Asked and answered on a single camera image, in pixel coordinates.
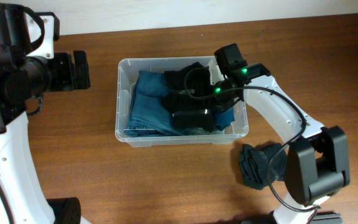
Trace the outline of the black garment with tape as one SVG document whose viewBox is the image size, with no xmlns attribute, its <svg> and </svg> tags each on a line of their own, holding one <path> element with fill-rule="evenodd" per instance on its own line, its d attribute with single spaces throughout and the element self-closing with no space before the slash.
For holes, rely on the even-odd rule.
<svg viewBox="0 0 358 224">
<path fill-rule="evenodd" d="M 163 107 L 172 116 L 172 125 L 179 131 L 201 128 L 214 130 L 213 100 L 195 100 L 212 94 L 209 69 L 195 62 L 181 70 L 164 72 L 168 95 L 162 99 Z"/>
</svg>

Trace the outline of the dark blue jeans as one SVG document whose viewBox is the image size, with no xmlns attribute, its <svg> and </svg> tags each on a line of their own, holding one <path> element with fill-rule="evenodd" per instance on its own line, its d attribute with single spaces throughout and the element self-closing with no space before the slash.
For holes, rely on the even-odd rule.
<svg viewBox="0 0 358 224">
<path fill-rule="evenodd" d="M 173 127 L 172 114 L 161 104 L 162 98 L 168 94 L 162 73 L 141 70 L 134 86 L 124 134 L 131 138 L 190 135 L 192 129 Z"/>
</svg>

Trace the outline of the teal blue shirt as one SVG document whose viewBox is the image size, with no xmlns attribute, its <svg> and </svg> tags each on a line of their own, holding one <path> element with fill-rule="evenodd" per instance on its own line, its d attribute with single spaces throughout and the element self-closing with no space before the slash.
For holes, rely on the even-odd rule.
<svg viewBox="0 0 358 224">
<path fill-rule="evenodd" d="M 229 108 L 225 112 L 214 110 L 213 116 L 215 131 L 223 131 L 224 129 L 229 127 L 233 121 L 235 121 L 234 108 Z"/>
</svg>

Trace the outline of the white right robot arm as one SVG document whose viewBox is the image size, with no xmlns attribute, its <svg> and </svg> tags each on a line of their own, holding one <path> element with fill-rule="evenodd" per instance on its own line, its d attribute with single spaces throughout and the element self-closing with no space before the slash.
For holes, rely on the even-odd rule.
<svg viewBox="0 0 358 224">
<path fill-rule="evenodd" d="M 322 203 L 350 183 L 348 142 L 339 126 L 325 127 L 305 113 L 279 87 L 261 63 L 248 65 L 237 44 L 214 53 L 224 79 L 214 97 L 241 100 L 257 110 L 283 141 L 288 190 L 266 223 L 342 223 L 340 214 L 320 213 Z"/>
</svg>

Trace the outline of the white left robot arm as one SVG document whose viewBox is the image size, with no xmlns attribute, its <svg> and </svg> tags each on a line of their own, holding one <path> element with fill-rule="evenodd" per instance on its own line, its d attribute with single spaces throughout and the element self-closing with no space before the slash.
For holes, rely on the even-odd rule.
<svg viewBox="0 0 358 224">
<path fill-rule="evenodd" d="M 45 198 L 29 147 L 30 99 L 90 87 L 87 55 L 56 53 L 60 21 L 0 3 L 0 223 L 84 223 L 76 197 Z"/>
</svg>

